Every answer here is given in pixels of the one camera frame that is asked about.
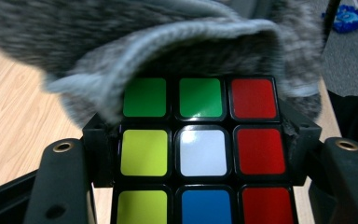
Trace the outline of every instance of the cube face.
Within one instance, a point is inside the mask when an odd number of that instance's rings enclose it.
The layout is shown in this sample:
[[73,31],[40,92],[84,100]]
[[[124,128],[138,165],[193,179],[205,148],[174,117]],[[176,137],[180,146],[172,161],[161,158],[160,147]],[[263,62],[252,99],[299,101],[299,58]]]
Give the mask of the cube face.
[[185,130],[179,141],[182,175],[221,176],[227,173],[226,138],[221,130]]
[[164,130],[127,130],[123,134],[121,173],[164,176],[168,170],[168,134]]
[[242,175],[282,175],[286,171],[279,130],[240,126],[235,134],[236,168]]
[[278,117],[274,86],[269,79],[233,79],[230,86],[231,116],[238,120]]
[[290,192],[286,188],[244,188],[242,218],[246,224],[295,223]]
[[167,113],[167,85],[163,78],[136,78],[124,92],[125,117],[158,118]]
[[190,119],[223,116],[219,79],[182,78],[179,85],[180,116]]
[[125,190],[118,194],[117,224],[168,224],[169,199],[163,190]]
[[233,223],[231,201],[223,189],[189,189],[182,194],[183,224]]

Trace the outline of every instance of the blue plastic bag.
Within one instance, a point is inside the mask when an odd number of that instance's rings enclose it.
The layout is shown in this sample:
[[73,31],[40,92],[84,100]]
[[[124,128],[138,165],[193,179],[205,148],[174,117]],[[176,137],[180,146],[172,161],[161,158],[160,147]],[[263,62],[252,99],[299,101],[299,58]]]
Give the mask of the blue plastic bag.
[[339,6],[336,19],[334,20],[333,29],[341,34],[357,30],[358,9],[346,5]]

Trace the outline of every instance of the gray carpet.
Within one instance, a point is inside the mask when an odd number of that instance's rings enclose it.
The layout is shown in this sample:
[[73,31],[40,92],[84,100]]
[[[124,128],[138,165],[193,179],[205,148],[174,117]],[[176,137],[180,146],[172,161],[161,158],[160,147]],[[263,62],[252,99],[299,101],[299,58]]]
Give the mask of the gray carpet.
[[[328,0],[311,0],[315,13],[325,11]],[[355,6],[352,0],[341,4]],[[348,34],[331,32],[323,54],[323,77],[327,89],[341,96],[358,96],[358,30]]]

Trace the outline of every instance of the fuzzy cloth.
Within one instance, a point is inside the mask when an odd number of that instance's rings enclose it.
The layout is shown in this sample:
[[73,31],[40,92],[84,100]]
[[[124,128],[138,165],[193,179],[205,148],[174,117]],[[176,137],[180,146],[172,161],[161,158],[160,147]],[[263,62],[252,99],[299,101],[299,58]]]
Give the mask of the fuzzy cloth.
[[0,49],[46,71],[83,127],[122,116],[122,93],[142,73],[266,75],[315,119],[321,24],[301,1],[275,1],[270,21],[246,20],[209,0],[0,0]]

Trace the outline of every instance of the wooden surface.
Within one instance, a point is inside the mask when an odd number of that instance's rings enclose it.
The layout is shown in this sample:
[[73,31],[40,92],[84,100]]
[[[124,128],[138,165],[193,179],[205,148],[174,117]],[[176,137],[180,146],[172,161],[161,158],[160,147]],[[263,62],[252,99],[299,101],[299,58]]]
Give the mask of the wooden surface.
[[[0,54],[0,186],[37,169],[45,147],[63,138],[79,138],[81,130],[66,117],[55,95],[40,90],[41,74]],[[321,140],[339,130],[321,82],[324,112],[318,120]],[[96,190],[99,223],[109,223],[111,189]],[[308,186],[295,189],[300,223],[313,223]]]

